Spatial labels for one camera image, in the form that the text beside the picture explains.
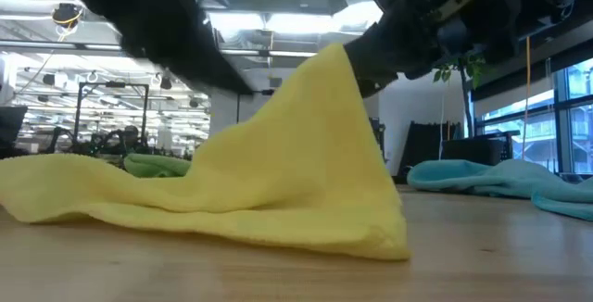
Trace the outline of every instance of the table surface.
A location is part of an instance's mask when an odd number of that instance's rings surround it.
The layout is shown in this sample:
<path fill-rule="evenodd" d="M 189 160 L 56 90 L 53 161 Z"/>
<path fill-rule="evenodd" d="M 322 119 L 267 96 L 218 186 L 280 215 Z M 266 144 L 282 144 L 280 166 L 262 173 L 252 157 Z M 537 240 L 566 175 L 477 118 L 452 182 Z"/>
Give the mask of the table surface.
<path fill-rule="evenodd" d="M 528 201 L 398 187 L 408 262 L 0 211 L 5 301 L 593 301 L 593 224 Z"/>

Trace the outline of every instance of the ceiling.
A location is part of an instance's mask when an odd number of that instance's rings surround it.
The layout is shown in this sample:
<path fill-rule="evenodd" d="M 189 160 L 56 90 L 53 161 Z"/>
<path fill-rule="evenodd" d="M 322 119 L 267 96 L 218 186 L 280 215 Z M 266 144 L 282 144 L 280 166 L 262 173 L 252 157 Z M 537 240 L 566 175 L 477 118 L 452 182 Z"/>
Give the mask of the ceiling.
<path fill-rule="evenodd" d="M 287 4 L 300 2 L 285 1 Z M 0 0 L 0 41 L 40 42 L 37 48 L 19 50 L 8 48 L 0 42 L 0 51 L 4 51 L 0 57 L 16 65 L 18 74 L 15 95 L 8 104 L 29 107 L 25 125 L 21 129 L 21 139 L 37 139 L 40 135 L 48 134 L 55 126 L 73 129 L 80 82 L 93 82 L 92 86 L 84 89 L 86 97 L 82 100 L 80 118 L 82 138 L 90 137 L 92 132 L 123 129 L 129 124 L 140 129 L 144 88 L 130 84 L 149 86 L 146 124 L 149 141 L 156 141 L 158 131 L 163 128 L 171 130 L 174 143 L 180 148 L 193 147 L 208 138 L 208 96 L 189 90 L 174 76 L 171 77 L 171 89 L 161 89 L 159 83 L 163 70 L 150 62 L 126 57 L 119 49 L 114 49 L 110 54 L 95 53 L 93 48 L 86 48 L 85 51 L 74 49 L 71 52 L 55 50 L 52 53 L 51 46 L 43 45 L 61 40 L 63 43 L 76 43 L 77 48 L 80 44 L 87 44 L 86 47 L 90 46 L 88 44 L 117 47 L 118 33 L 104 19 L 89 11 L 83 13 L 82 21 L 75 31 L 63 34 L 64 30 L 57 28 L 50 17 L 60 2 L 80 3 L 79 0 Z M 253 8 L 249 12 L 260 16 L 265 25 L 270 23 L 269 19 L 273 19 L 275 13 L 266 9 L 266 0 L 254 0 L 251 6 Z M 209 11 L 214 14 L 221 10 L 217 8 Z M 246 13 L 245 9 L 237 10 L 231 6 L 223 11 Z M 337 17 L 332 17 L 332 13 L 320 14 L 317 11 L 314 16 L 305 19 L 334 20 Z M 265 73 L 273 74 L 275 69 L 285 71 L 297 67 L 306 57 L 314 55 L 328 44 L 345 43 L 356 38 L 376 19 L 375 11 L 373 19 L 362 19 L 353 25 L 347 23 L 347 26 L 341 25 L 337 29 L 316 31 L 319 25 L 312 23 L 310 26 L 313 30 L 277 30 L 272 34 L 270 30 L 262 30 L 266 28 L 220 28 L 218 38 L 220 49 L 246 75 L 251 69 L 268 69 Z M 258 57 L 257 54 L 250 56 L 241 52 L 254 50 L 280 51 L 285 57 Z M 55 76 L 54 85 L 44 83 L 44 76 L 48 75 Z M 96 86 L 109 81 L 126 83 L 127 86 Z M 265 81 L 252 82 L 256 83 L 254 85 L 258 89 L 267 89 Z M 192 99 L 198 103 L 197 107 L 190 107 Z"/>

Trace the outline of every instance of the white wall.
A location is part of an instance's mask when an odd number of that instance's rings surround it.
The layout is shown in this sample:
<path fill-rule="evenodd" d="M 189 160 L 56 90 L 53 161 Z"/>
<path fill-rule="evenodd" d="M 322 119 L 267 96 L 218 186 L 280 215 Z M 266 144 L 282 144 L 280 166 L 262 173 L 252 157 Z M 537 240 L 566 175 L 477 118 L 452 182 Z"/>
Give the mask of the white wall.
<path fill-rule="evenodd" d="M 271 75 L 287 79 L 293 69 L 273 69 Z M 245 71 L 246 81 L 255 90 L 270 89 L 267 69 L 250 69 Z M 239 121 L 246 121 L 253 116 L 270 99 L 269 96 L 255 94 L 253 97 L 241 96 L 239 102 Z M 364 100 L 364 106 L 370 118 L 379 118 L 379 95 L 376 94 Z M 220 132 L 237 122 L 237 95 L 214 90 L 211 96 L 210 136 Z"/>
<path fill-rule="evenodd" d="M 464 122 L 461 77 L 453 74 L 449 81 L 433 83 L 433 74 L 414 81 L 400 76 L 380 93 L 379 119 L 385 125 L 385 156 L 393 176 L 397 175 L 410 123 L 440 122 L 443 94 L 444 121 Z"/>

